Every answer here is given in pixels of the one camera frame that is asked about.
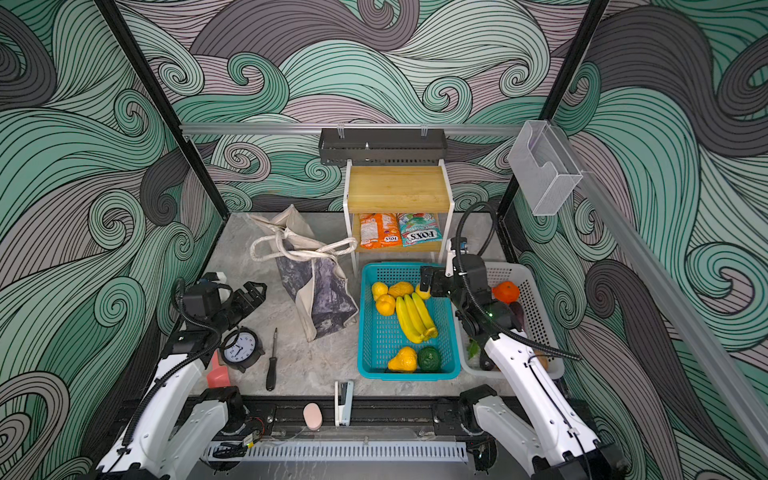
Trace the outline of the beige canvas grocery bag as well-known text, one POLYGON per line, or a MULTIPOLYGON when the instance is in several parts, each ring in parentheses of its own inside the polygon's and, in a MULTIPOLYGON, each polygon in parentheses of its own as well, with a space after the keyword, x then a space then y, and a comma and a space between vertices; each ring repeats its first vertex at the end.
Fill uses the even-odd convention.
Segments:
POLYGON ((318 240, 293 205, 270 219, 256 213, 247 218, 262 232, 252 241, 249 256, 257 263, 275 262, 307 341, 336 333, 353 322, 359 307, 349 293, 339 258, 354 253, 355 238, 347 236, 330 244, 318 240))

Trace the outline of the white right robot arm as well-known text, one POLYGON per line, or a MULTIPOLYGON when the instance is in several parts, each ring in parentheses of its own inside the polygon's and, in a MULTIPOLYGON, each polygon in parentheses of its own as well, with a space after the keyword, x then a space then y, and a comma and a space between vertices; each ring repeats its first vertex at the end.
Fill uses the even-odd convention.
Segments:
POLYGON ((424 267, 421 284, 448 298, 467 336, 512 387, 525 414, 518 416, 489 386, 461 394, 466 427, 493 437, 533 479, 623 479, 629 462, 602 442, 557 388, 540 359, 560 350, 526 338, 512 325, 510 307, 496 299, 485 262, 466 250, 464 237, 449 245, 446 265, 424 267))

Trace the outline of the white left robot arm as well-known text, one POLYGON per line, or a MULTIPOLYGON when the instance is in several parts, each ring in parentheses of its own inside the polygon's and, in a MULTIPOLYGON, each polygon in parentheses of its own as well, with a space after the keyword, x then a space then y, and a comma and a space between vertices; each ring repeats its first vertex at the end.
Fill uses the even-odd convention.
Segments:
POLYGON ((235 386, 208 388, 189 415, 183 410, 211 361, 222 354, 227 334, 266 300, 268 287, 228 285, 221 272, 192 284, 177 279, 171 305, 177 325, 150 383, 125 429, 88 479, 185 479, 218 435, 250 434, 253 418, 235 386))

